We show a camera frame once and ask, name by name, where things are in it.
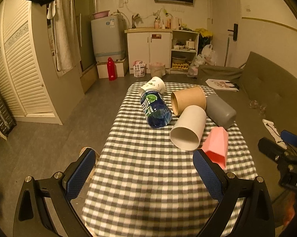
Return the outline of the white patterned paper cup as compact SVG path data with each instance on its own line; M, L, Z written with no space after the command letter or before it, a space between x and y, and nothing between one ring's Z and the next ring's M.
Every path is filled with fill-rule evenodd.
M154 76L149 82L138 89L138 93L141 96L147 90L156 90L160 94L163 94L166 91L166 85L161 78Z

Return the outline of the white washing machine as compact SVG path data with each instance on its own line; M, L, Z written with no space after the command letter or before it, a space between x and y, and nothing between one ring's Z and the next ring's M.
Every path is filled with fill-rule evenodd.
M91 21L94 57L97 63L125 58L125 20L122 15L107 16Z

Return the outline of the paper sheet on sofa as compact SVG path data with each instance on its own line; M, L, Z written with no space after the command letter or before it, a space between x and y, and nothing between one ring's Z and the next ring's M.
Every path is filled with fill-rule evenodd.
M207 79L205 83L215 90L221 91L239 91L239 86L228 80Z

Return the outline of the white louvered wardrobe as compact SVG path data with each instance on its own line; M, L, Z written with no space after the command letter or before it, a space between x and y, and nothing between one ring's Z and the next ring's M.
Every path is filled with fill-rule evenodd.
M17 121L62 125L84 96L81 62L57 72L52 1L0 0L0 92Z

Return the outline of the grey plastic cup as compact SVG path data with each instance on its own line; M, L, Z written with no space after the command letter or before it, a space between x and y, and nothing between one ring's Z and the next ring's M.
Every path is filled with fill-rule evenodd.
M236 110L216 94L207 96L205 112L212 121L225 130L230 128L236 119Z

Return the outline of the red thermos bottle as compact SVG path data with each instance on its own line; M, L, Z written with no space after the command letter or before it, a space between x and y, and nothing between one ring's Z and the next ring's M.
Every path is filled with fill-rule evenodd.
M107 61L107 71L108 71L108 78L110 81L114 81L117 79L115 63L111 57L109 57Z

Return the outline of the white plastic bags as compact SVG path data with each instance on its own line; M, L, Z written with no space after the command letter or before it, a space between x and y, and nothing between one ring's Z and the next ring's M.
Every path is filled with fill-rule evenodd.
M218 55L213 50L211 44L205 45L199 55L197 55L192 63L188 67L187 76L191 78L196 78L198 75L198 69L202 65L216 66L218 60Z

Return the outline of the printed paper bag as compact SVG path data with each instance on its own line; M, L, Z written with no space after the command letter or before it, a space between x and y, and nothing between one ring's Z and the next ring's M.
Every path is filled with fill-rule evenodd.
M146 64L141 60L135 61L133 63L133 74L134 74L134 77L136 77L136 78L145 76Z

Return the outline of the white plastic cup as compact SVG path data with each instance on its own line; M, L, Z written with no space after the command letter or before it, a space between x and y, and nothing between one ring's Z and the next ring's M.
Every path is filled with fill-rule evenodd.
M171 142L182 150L196 150L203 136L206 119L204 109L197 105L188 106L170 131Z

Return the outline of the small waste bin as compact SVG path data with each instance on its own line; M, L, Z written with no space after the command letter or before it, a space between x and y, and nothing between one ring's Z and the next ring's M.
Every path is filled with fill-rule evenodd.
M162 78L166 74L166 66L164 63L155 62L149 65L151 77L157 76Z

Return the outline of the grey sofa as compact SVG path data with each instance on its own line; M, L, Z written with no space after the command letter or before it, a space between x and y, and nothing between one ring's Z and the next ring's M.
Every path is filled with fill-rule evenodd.
M271 60L250 52L243 69L202 65L199 78L229 80L238 91L218 91L218 95L233 107L236 124L248 145L258 175L262 176L272 200L285 191L279 186L276 163L258 150L258 141L272 135L263 119L274 122L276 129L297 135L297 79Z

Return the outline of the hanging white towel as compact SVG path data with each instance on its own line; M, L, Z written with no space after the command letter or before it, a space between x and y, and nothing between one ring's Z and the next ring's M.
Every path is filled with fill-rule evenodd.
M57 72L64 75L81 61L74 0L52 1L47 18L51 20Z

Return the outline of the pink basin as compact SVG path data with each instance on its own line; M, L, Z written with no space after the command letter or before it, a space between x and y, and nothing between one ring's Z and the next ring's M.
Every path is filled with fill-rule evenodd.
M96 12L93 14L94 19L100 19L100 18L104 18L104 17L108 17L108 16L109 16L109 10Z

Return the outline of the brown paper cup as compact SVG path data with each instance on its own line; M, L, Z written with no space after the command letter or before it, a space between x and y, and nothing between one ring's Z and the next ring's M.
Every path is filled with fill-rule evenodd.
M185 108L196 105L206 109L206 95L200 86L182 89L171 93L172 110L175 116L180 116Z

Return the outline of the pink angular cup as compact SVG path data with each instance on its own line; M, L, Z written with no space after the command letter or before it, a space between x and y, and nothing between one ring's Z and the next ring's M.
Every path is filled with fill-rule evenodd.
M223 170L227 166L228 133L223 127L213 127L201 149L209 159Z

